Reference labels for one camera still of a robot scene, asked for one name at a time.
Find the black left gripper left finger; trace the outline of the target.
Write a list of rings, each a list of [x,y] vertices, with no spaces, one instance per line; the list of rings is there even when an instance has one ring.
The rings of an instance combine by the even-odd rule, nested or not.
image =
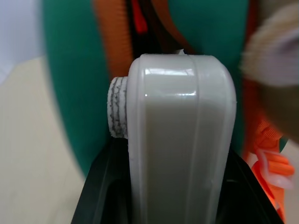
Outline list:
[[[74,224],[132,224],[127,139],[111,139],[92,163]]]

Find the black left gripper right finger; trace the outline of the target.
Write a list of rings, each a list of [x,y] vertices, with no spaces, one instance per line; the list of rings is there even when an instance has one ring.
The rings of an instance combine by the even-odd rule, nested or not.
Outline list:
[[[232,150],[224,174],[224,224],[282,224],[248,164]]]

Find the white plastic box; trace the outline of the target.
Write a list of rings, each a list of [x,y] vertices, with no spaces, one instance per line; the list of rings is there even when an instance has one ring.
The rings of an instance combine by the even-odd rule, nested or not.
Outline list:
[[[144,54],[112,80],[108,125],[128,140],[132,224],[215,224],[235,114],[213,56]]]

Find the orange and teal backpack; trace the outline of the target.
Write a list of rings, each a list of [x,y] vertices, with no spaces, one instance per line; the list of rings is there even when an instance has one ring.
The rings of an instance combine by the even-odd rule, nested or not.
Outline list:
[[[285,224],[285,191],[295,168],[281,152],[289,139],[266,117],[242,57],[262,22],[262,0],[42,0],[44,45],[53,90],[84,173],[113,137],[107,96],[144,54],[213,56],[236,95],[229,151],[239,155]],[[224,176],[215,224],[224,224]]]

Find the beige plush toy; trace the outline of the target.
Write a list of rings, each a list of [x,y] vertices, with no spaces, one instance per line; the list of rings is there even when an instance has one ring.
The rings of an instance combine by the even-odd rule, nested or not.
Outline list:
[[[262,22],[242,57],[267,119],[299,144],[299,0],[262,0]]]

